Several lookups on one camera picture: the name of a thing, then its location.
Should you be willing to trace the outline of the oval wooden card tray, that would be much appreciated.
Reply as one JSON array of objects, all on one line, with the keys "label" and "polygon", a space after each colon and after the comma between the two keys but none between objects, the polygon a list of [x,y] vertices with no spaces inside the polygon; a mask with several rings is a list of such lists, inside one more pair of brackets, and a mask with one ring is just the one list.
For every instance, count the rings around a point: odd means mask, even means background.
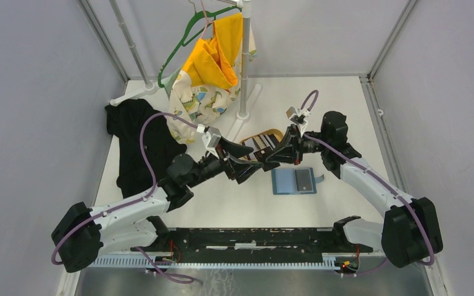
[{"label": "oval wooden card tray", "polygon": [[251,147],[252,152],[241,157],[243,160],[259,161],[271,152],[282,140],[284,134],[278,129],[269,129],[254,136],[243,139],[240,144]]}]

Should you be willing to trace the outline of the blue card holder wallet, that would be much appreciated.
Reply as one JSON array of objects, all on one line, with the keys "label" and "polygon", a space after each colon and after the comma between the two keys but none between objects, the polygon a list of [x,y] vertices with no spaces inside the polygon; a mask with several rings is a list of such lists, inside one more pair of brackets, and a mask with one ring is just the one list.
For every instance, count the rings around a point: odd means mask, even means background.
[{"label": "blue card holder wallet", "polygon": [[[294,171],[300,168],[275,168],[272,170],[272,189],[274,195],[304,195],[296,192]],[[325,180],[325,175],[314,174],[314,188],[317,193],[317,184]]]}]

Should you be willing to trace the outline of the dark credit card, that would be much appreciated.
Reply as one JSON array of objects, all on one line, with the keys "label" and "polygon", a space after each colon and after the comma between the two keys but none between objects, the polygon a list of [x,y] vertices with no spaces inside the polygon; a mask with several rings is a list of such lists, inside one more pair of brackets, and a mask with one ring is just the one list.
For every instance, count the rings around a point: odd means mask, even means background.
[{"label": "dark credit card", "polygon": [[296,192],[299,194],[313,194],[314,175],[311,168],[301,168],[294,171]]}]

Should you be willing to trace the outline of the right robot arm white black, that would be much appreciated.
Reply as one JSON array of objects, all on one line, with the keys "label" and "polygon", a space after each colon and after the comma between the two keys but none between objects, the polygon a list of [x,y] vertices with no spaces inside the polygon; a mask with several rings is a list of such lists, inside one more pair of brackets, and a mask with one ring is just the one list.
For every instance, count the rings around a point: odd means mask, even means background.
[{"label": "right robot arm white black", "polygon": [[427,197],[412,197],[377,173],[349,143],[344,114],[325,113],[319,132],[306,131],[308,115],[289,112],[292,124],[272,150],[259,154],[259,161],[298,165],[305,154],[319,153],[324,167],[359,192],[383,219],[374,223],[352,216],[337,221],[331,236],[336,250],[347,252],[361,244],[383,251],[398,268],[433,265],[435,255],[443,250],[434,203]]}]

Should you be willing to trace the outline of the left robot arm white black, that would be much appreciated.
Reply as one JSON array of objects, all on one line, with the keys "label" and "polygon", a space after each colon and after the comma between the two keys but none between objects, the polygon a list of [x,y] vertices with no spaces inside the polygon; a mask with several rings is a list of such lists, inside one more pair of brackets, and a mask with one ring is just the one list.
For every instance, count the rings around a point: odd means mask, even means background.
[{"label": "left robot arm white black", "polygon": [[188,154],[177,155],[167,169],[167,177],[153,187],[125,200],[100,207],[73,204],[51,234],[55,249],[51,260],[66,272],[81,271],[101,255],[134,247],[164,250],[169,234],[160,216],[174,211],[192,197],[191,188],[220,173],[242,183],[263,167],[263,163],[245,161],[225,149],[224,141],[195,161]]}]

